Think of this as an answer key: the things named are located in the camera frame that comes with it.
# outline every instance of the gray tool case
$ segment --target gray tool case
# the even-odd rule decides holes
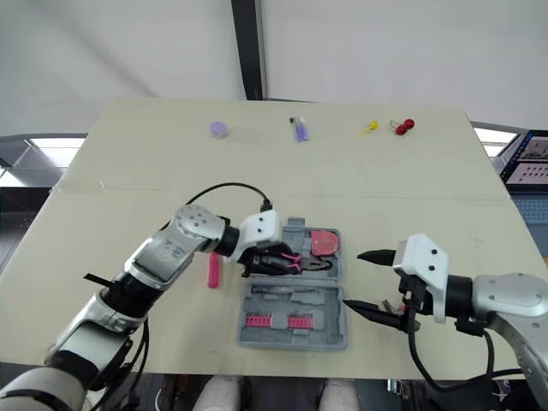
[[[252,273],[238,325],[241,345],[314,350],[346,348],[344,291],[337,285],[343,268],[339,232],[308,228],[304,218],[290,217],[288,225],[283,227],[282,240],[303,259],[313,258],[311,232],[315,230],[327,230],[337,236],[339,247],[335,254],[322,257],[332,263],[331,268],[278,277]]]

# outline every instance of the person's leg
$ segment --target person's leg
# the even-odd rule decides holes
[[[354,380],[328,379],[319,403],[319,411],[360,411]]]
[[[202,390],[193,411],[238,411],[240,377],[216,375]]]

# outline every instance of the robotic arm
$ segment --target robotic arm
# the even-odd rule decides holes
[[[248,248],[280,240],[281,223],[274,210],[252,215],[236,229],[199,205],[184,205],[141,244],[114,282],[103,280],[106,287],[63,331],[45,366],[0,390],[0,410],[80,410],[88,390],[112,384],[131,349],[130,335],[185,271],[194,253],[215,252],[238,261]]]
[[[490,328],[500,334],[515,351],[537,403],[548,409],[548,283],[522,273],[474,280],[451,276],[447,254],[424,234],[411,235],[396,251],[365,252],[358,258],[392,266],[401,278],[406,311],[396,315],[363,301],[346,304],[367,319],[408,333],[423,376],[426,370],[412,348],[414,315],[432,314],[438,323],[452,317],[458,331],[482,336]]]

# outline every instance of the pink marker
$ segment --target pink marker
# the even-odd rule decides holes
[[[219,254],[209,254],[209,261],[207,263],[207,286],[210,289],[216,289],[219,285],[219,273],[221,271],[221,262]]]

